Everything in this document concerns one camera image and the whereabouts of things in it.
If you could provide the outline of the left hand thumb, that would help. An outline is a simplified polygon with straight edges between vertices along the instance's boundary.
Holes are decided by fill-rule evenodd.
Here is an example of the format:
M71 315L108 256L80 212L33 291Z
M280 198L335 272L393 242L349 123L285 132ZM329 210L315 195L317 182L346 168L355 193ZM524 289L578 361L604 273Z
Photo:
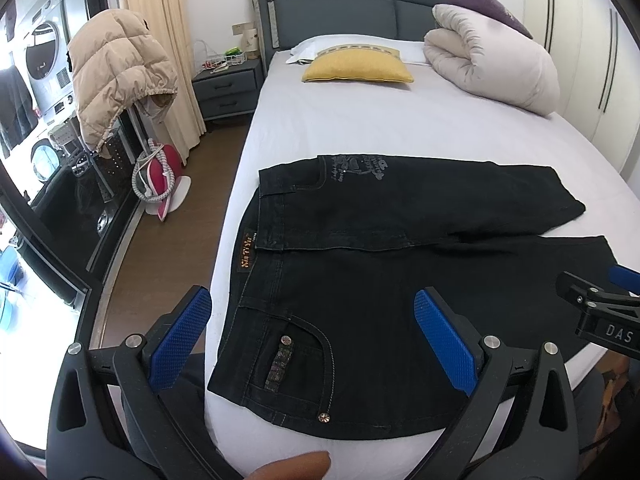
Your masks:
M310 452L265 464L249 474L246 480L322 480L330 467L328 452Z

